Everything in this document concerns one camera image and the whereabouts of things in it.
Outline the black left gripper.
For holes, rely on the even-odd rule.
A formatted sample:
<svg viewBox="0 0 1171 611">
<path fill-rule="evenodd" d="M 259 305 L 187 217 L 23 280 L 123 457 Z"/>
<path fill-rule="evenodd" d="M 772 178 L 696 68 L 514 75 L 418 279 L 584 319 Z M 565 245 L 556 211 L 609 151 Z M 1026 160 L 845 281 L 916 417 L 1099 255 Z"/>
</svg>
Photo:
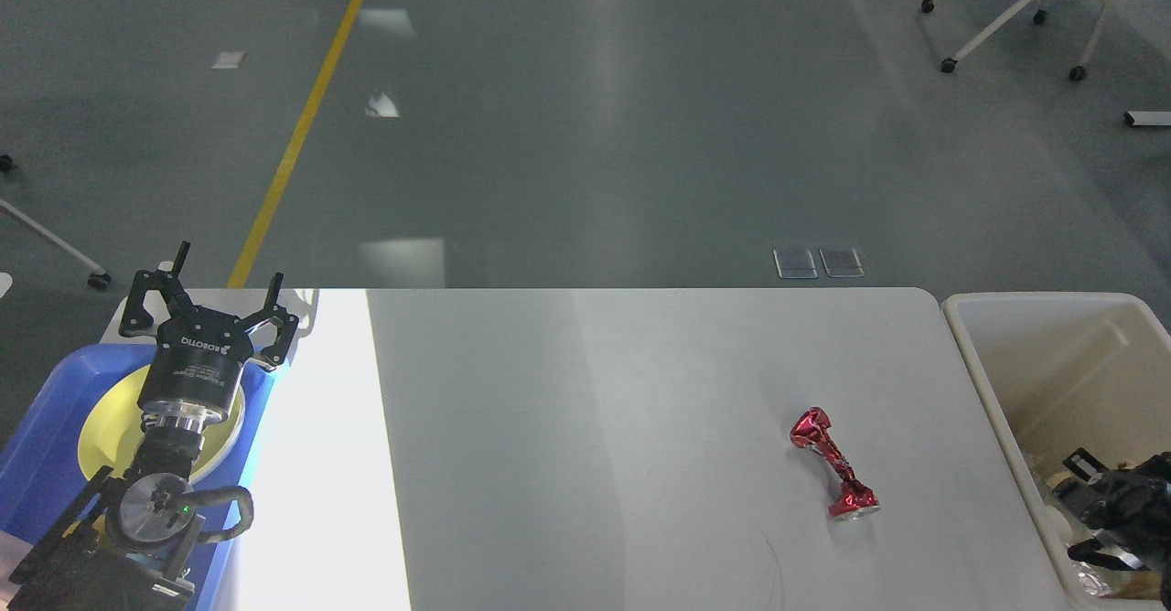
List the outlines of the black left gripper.
<svg viewBox="0 0 1171 611">
<path fill-rule="evenodd" d="M 131 279 L 118 322 L 123 338 L 157 344 L 138 398 L 151 419 L 201 416 L 205 426 L 231 418 L 245 362 L 272 372 L 285 365 L 297 331 L 297 315 L 279 298 L 285 274 L 273 274 L 263 306 L 248 316 L 197 308 L 180 273 L 191 243 L 183 241 L 170 268 L 138 270 Z M 252 336 L 268 330 L 266 345 Z"/>
</svg>

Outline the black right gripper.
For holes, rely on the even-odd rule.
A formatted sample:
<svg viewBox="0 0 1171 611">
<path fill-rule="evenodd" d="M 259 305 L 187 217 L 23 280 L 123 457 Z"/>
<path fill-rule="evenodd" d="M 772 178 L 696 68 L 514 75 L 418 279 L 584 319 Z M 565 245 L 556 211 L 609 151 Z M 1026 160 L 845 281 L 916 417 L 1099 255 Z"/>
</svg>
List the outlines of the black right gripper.
<svg viewBox="0 0 1171 611">
<path fill-rule="evenodd" d="M 1076 478 L 1057 496 L 1095 536 L 1068 547 L 1071 561 L 1109 571 L 1144 571 L 1141 557 L 1167 557 L 1170 454 L 1159 453 L 1130 469 L 1109 469 L 1088 449 L 1062 465 Z"/>
</svg>

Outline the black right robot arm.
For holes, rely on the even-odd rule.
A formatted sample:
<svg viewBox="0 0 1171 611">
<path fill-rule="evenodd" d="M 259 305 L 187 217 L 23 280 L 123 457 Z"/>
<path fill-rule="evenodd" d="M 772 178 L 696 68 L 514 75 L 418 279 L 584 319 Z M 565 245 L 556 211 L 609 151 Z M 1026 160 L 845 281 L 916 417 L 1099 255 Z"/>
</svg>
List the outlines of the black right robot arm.
<svg viewBox="0 0 1171 611">
<path fill-rule="evenodd" d="M 1153 574 L 1157 598 L 1167 600 L 1170 490 L 1167 452 L 1134 468 L 1109 469 L 1088 449 L 1075 449 L 1062 461 L 1071 478 L 1054 495 L 1091 537 L 1067 548 L 1075 562 L 1110 571 Z"/>
</svg>

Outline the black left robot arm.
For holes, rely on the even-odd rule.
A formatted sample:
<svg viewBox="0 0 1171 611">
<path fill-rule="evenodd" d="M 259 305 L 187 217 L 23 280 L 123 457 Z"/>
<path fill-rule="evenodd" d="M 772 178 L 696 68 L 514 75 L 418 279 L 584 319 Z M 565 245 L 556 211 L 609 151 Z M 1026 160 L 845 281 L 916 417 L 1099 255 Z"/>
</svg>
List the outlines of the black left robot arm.
<svg viewBox="0 0 1171 611">
<path fill-rule="evenodd" d="M 194 549 L 252 526 L 246 486 L 197 488 L 194 473 L 208 430 L 237 416 L 246 369 L 285 365 L 300 320 L 280 302 L 282 273 L 248 316 L 194 303 L 180 279 L 189 248 L 167 270 L 133 275 L 119 318 L 122 337 L 155 339 L 133 456 L 100 466 L 14 565 L 11 610 L 183 610 Z"/>
</svg>

